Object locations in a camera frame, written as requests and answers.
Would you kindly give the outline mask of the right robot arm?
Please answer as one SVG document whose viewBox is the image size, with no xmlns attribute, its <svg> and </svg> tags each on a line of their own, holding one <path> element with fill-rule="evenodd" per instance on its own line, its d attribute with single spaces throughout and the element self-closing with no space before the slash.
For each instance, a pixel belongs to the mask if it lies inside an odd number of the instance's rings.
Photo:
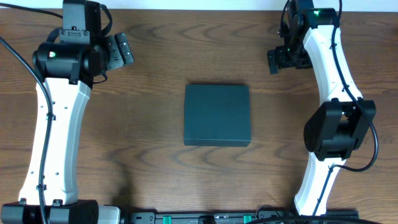
<svg viewBox="0 0 398 224">
<path fill-rule="evenodd" d="M 300 216 L 325 216 L 338 172 L 364 172 L 379 153 L 376 105 L 363 98 L 351 76 L 341 43 L 341 13 L 316 8 L 312 0 L 287 1 L 279 29 L 284 43 L 267 53 L 271 74 L 311 68 L 317 81 L 320 106 L 303 130 L 308 163 L 294 197 Z"/>
</svg>

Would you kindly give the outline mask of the black gift box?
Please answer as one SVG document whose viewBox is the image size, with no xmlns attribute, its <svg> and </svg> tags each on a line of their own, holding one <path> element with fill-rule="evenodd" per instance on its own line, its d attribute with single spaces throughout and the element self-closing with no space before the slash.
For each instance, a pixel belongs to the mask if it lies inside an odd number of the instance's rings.
<svg viewBox="0 0 398 224">
<path fill-rule="evenodd" d="M 251 142 L 251 106 L 246 85 L 185 87 L 186 146 L 246 147 Z"/>
</svg>

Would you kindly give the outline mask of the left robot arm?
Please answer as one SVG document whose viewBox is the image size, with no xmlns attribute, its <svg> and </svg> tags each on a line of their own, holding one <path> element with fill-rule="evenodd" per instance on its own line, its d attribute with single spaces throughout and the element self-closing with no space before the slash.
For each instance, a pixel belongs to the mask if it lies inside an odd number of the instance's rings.
<svg viewBox="0 0 398 224">
<path fill-rule="evenodd" d="M 83 114 L 97 76 L 134 61 L 127 37 L 102 26 L 108 8 L 64 1 L 63 25 L 39 45 L 26 68 L 37 82 L 37 123 L 29 170 L 3 223 L 128 223 L 114 205 L 78 197 L 76 162 Z"/>
</svg>

